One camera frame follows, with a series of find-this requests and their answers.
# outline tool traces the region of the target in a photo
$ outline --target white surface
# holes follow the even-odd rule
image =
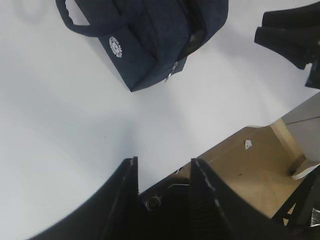
[[[55,1],[0,0],[0,239],[62,219],[124,158],[139,156],[145,190],[314,95],[308,70],[254,43],[265,11],[313,2],[231,0],[225,27],[182,73],[130,93],[99,41],[69,31]]]

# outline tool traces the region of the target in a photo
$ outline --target navy blue bag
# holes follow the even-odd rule
[[[72,31],[98,37],[134,92],[181,72],[188,55],[226,22],[229,0],[75,0],[90,25],[75,25],[66,0],[55,0]]]

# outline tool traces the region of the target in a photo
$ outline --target black bag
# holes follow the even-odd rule
[[[298,69],[312,64],[305,86],[320,89],[320,1],[265,12],[254,42],[280,54]]]
[[[90,26],[75,25],[66,0],[64,24],[99,40],[130,91],[181,72],[187,56],[226,22],[228,0],[75,0]]]

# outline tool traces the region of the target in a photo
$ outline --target black strap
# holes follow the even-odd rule
[[[129,4],[123,14],[108,23],[94,26],[75,25],[73,20],[69,16],[69,11],[67,10],[66,6],[66,0],[55,0],[55,3],[65,26],[71,31],[85,35],[87,37],[102,37],[108,34],[112,34],[113,32],[134,22],[143,11],[142,0],[129,0]]]

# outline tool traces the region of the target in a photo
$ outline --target zipper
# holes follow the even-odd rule
[[[174,65],[173,65],[173,67],[172,67],[172,69],[171,69],[168,77],[164,80],[165,83],[168,81],[168,79],[169,79],[169,78],[171,77],[171,75],[174,73],[174,71],[176,70],[177,66],[178,66],[178,62],[176,61],[176,62],[174,63]]]

